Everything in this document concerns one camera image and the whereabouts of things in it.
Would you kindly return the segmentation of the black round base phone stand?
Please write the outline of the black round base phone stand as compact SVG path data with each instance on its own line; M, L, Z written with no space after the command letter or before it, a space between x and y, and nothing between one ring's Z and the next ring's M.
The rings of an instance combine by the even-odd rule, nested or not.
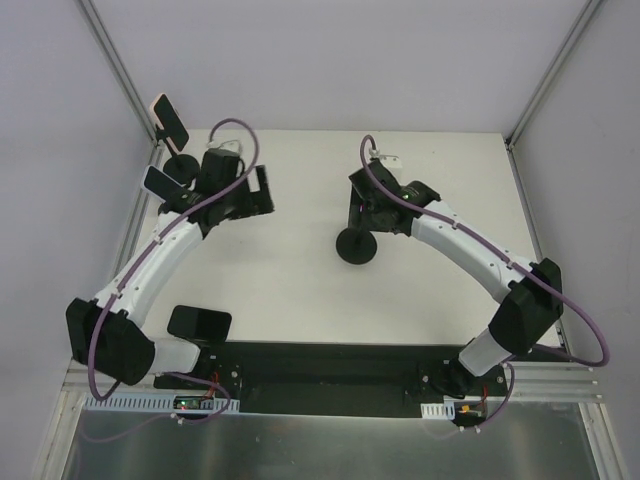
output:
M362 226L362 205L349 208L347 226L337 235L335 248L338 256L351 265L364 265L377 253L374 235Z

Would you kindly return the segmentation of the black phone pink case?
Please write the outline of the black phone pink case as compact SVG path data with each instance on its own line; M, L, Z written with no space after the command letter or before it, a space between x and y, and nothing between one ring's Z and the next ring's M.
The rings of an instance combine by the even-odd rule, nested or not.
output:
M182 152L189 141L189 133L173 104L165 93L160 93L150 105L154 124L163 140L177 152Z

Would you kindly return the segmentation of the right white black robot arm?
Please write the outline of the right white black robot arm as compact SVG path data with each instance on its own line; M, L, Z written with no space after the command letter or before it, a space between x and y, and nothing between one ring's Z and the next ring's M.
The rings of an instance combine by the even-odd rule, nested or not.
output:
M340 258L364 265L377 253L375 233L403 234L429 245L474 278L498 303L488 327L431 374L437 392L462 399L481 388L486 373L529 353L563 313L561 270L549 259L511 260L484 246L440 195L420 181L400 184L380 160L350 175L347 227L336 239Z

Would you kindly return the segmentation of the black phone lilac case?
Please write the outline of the black phone lilac case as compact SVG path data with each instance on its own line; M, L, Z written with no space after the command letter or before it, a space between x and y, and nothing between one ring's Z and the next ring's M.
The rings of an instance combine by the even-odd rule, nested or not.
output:
M145 168L141 180L141 188L162 203L174 200L186 191L172 177L153 165Z

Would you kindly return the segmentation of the black clamp phone stand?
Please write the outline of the black clamp phone stand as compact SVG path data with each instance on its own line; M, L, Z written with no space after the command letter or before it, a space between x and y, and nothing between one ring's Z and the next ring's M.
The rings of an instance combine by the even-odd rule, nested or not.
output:
M163 166L163 172L182 186L190 186L200 172L200 164L191 155L178 153L172 146L166 132L156 127L156 139L167 147L170 158Z

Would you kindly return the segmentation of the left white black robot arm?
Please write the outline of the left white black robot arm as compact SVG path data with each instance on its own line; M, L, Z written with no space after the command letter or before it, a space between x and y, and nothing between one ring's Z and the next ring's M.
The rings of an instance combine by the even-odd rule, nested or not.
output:
M170 328L165 338L143 331L147 315L179 264L225 220L274 210L265 166L246 165L235 152L213 148L199 162L193 187L149 167L143 188L161 201L150 237L115 278L90 300L66 310L73 359L126 385L148 374L176 372L188 388L204 387L208 340L193 326Z

